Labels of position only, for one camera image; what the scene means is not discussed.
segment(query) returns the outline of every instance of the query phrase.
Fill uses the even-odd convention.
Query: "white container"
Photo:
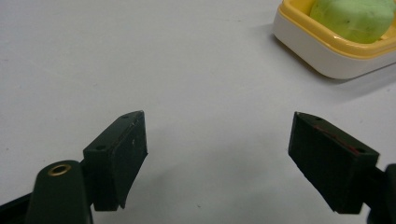
[[[274,20],[276,38],[326,77],[358,77],[396,63],[396,21],[373,44],[348,41],[308,14],[315,0],[284,0]]]

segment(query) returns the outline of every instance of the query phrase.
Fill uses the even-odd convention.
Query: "green object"
[[[395,9],[393,0],[317,0],[310,17],[347,40],[370,44],[391,26]]]

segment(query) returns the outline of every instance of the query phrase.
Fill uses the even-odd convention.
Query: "white table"
[[[365,223],[332,212],[288,156],[294,111],[396,162],[396,66],[318,74],[272,34],[277,0],[0,2],[0,204],[118,116],[146,112],[148,157],[100,223]]]

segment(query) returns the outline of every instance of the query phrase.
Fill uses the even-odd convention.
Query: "plastic container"
[[[276,38],[326,77],[358,77],[396,63],[396,20],[372,44],[344,39],[309,17],[315,0],[284,0],[274,20]]]

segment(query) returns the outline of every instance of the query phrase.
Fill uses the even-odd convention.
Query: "white surface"
[[[365,223],[334,214],[287,154],[294,111],[395,162],[396,66],[319,75],[272,34],[280,2],[0,2],[0,203],[119,115],[145,110],[148,157],[100,223]]]
[[[357,59],[339,54],[317,41],[279,11],[275,16],[273,31],[276,38],[326,77],[358,77],[396,62],[394,51],[371,59]]]

